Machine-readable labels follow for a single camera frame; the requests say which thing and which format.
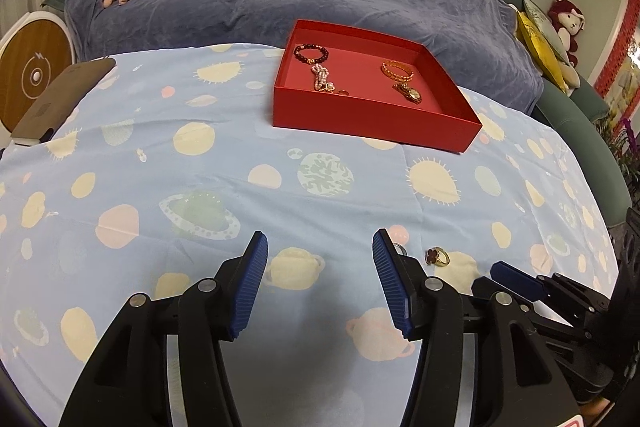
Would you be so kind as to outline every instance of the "ring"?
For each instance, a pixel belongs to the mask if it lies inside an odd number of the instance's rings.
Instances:
[[[321,52],[322,57],[319,58],[306,58],[302,53],[304,50],[318,50]],[[329,58],[329,51],[322,46],[318,46],[317,44],[302,44],[301,46],[296,46],[293,50],[293,56],[296,57],[300,62],[304,62],[309,66],[313,66],[314,64],[322,64],[325,60]]]
[[[399,70],[404,71],[404,73],[406,73],[406,76],[394,73],[389,68],[398,68]],[[380,69],[384,74],[386,74],[386,76],[396,82],[409,82],[409,80],[414,77],[414,72],[409,68],[409,66],[403,64],[402,62],[397,62],[396,60],[387,60],[386,62],[383,62],[382,66],[380,66]]]
[[[424,260],[427,264],[434,264],[435,266],[440,267],[447,266],[451,262],[449,254],[440,247],[433,247],[427,250]]]
[[[409,255],[406,253],[406,248],[403,247],[400,243],[394,243],[394,247],[396,247],[396,251],[401,255]]]

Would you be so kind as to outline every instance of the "pink circle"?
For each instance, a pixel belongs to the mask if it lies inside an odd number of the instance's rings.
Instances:
[[[162,95],[163,98],[169,98],[170,96],[173,96],[175,94],[175,87],[172,87],[172,86],[163,87],[162,91],[160,91],[160,94]]]
[[[409,242],[409,232],[402,225],[393,225],[387,230],[389,237],[394,243],[398,245],[406,245]]]

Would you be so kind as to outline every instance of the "gold bracelet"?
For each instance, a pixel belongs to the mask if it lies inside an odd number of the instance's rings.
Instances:
[[[399,70],[404,71],[404,73],[406,73],[406,76],[394,73],[389,68],[398,68]],[[383,62],[382,66],[380,66],[380,69],[386,76],[396,82],[409,82],[409,80],[414,77],[414,72],[409,68],[409,66],[396,60],[387,60],[386,62]]]

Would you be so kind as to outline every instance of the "bolt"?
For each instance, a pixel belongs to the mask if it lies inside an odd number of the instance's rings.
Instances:
[[[198,290],[207,293],[215,290],[217,285],[213,279],[203,279],[198,283]]]
[[[495,295],[495,300],[498,302],[498,304],[502,304],[503,306],[508,306],[513,302],[511,295],[505,292],[498,292]]]
[[[424,282],[424,287],[427,288],[428,290],[432,290],[436,292],[436,291],[442,290],[442,281],[437,277],[429,277]]]
[[[146,302],[146,296],[142,295],[142,293],[137,293],[129,299],[129,304],[134,308],[140,308]]]

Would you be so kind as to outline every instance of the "yellow pillow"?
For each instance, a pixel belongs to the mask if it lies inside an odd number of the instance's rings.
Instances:
[[[522,12],[518,12],[518,29],[524,38],[529,54],[542,68],[545,76],[562,92],[567,92],[568,87],[562,78],[562,70],[556,59],[556,54],[537,26]]]

